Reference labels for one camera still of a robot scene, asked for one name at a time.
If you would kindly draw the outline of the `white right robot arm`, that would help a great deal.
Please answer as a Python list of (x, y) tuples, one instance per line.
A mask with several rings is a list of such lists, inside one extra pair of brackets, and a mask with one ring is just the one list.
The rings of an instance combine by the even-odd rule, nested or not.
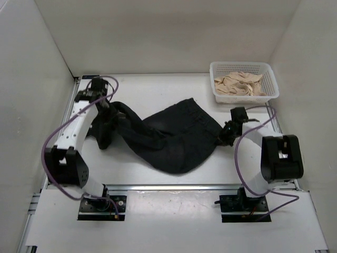
[[(244, 138), (261, 148), (260, 171), (247, 182), (243, 179), (238, 161), (239, 144)], [(256, 203), (255, 198), (263, 197), (277, 186), (304, 175), (298, 137), (277, 133), (256, 119), (226, 122), (218, 140), (221, 145), (235, 146), (234, 164), (244, 189), (244, 193), (236, 198), (241, 210), (250, 210)]]

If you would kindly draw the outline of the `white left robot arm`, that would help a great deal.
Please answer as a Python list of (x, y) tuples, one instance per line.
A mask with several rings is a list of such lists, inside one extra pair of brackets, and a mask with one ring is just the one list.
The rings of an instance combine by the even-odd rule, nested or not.
[(82, 147), (95, 120), (111, 112), (108, 100), (117, 89), (108, 94), (100, 91), (79, 91), (75, 97), (71, 117), (47, 137), (41, 150), (41, 162), (47, 178), (63, 195), (74, 201), (92, 198), (99, 211), (110, 206), (110, 197), (104, 194), (105, 185), (95, 180), (82, 158)]

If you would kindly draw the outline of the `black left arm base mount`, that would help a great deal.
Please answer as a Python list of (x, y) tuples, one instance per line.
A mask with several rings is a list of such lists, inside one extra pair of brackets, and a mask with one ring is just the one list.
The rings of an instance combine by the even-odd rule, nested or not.
[(83, 198), (78, 210), (79, 221), (124, 221), (127, 206), (126, 194), (110, 194), (108, 200)]

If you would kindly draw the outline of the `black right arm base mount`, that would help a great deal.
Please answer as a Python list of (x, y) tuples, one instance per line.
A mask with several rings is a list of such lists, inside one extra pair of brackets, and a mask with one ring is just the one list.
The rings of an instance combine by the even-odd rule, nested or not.
[(266, 197), (248, 198), (237, 195), (220, 195), (214, 202), (220, 206), (222, 223), (271, 222)]

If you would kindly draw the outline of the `black trousers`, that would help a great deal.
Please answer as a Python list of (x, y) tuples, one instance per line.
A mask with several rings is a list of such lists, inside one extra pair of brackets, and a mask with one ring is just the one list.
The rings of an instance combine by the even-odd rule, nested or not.
[(157, 170), (184, 174), (202, 164), (218, 146), (222, 127), (193, 98), (141, 119), (122, 102), (112, 102), (101, 122), (98, 116), (87, 136), (101, 150), (119, 134), (128, 147)]

